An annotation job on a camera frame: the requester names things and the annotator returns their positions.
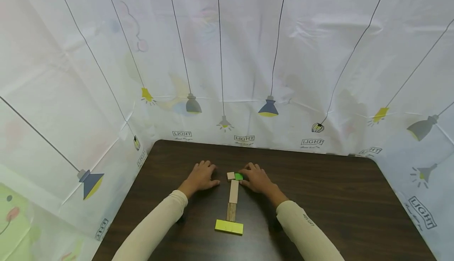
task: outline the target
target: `white curtain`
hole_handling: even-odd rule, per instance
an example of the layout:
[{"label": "white curtain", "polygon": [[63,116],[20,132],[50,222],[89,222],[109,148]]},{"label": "white curtain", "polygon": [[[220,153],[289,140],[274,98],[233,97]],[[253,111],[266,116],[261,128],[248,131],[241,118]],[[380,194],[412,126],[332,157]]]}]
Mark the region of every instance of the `white curtain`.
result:
[{"label": "white curtain", "polygon": [[370,157],[451,260],[453,1],[0,0],[0,260],[90,260],[158,139]]}]

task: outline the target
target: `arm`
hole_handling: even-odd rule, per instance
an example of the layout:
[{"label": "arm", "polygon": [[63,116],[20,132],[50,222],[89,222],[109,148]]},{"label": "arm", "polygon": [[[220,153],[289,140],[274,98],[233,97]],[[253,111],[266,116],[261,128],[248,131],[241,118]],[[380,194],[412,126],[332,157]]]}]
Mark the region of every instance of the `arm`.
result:
[{"label": "arm", "polygon": [[211,180],[215,169],[216,166],[208,160],[197,163],[178,190],[167,196],[129,234],[112,261],[147,261],[170,227],[182,216],[188,199],[198,190],[220,183]]},{"label": "arm", "polygon": [[344,261],[334,244],[307,216],[305,211],[290,201],[279,187],[272,183],[264,169],[249,162],[245,169],[239,171],[249,181],[241,180],[254,192],[263,193],[276,208],[277,219],[285,233],[306,261]]}]

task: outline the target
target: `yellow-green block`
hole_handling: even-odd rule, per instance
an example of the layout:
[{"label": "yellow-green block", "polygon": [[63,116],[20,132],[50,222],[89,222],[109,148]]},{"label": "yellow-green block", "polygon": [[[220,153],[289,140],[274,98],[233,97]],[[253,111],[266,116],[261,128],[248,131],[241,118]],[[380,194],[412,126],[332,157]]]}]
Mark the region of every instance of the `yellow-green block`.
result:
[{"label": "yellow-green block", "polygon": [[214,230],[243,235],[243,224],[237,222],[227,222],[226,220],[216,220]]}]

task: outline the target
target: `hand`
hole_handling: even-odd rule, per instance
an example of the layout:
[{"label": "hand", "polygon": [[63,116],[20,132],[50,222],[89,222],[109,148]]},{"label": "hand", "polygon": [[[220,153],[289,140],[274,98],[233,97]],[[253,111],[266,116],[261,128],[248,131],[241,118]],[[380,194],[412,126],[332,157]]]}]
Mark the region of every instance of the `hand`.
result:
[{"label": "hand", "polygon": [[278,207],[282,202],[287,201],[288,198],[281,192],[279,187],[272,183],[263,168],[259,165],[249,162],[239,173],[248,177],[247,180],[240,180],[240,184],[246,186],[256,193],[263,193],[274,207]]},{"label": "hand", "polygon": [[221,181],[219,180],[211,180],[211,175],[213,174],[216,166],[211,164],[209,160],[201,161],[200,163],[196,163],[192,172],[189,174],[188,178],[181,184],[178,188],[181,192],[183,192],[186,197],[189,199],[191,196],[199,191],[199,190],[206,190],[210,189],[216,185],[219,185]]}]

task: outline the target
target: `green cartoon face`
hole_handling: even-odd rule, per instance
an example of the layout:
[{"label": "green cartoon face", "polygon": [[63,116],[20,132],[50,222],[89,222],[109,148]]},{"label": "green cartoon face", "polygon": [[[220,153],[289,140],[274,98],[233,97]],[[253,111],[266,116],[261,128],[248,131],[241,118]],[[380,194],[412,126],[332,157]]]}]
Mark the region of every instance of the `green cartoon face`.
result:
[{"label": "green cartoon face", "polygon": [[27,206],[26,198],[0,183],[0,260],[11,253],[22,258],[17,260],[31,260]]}]

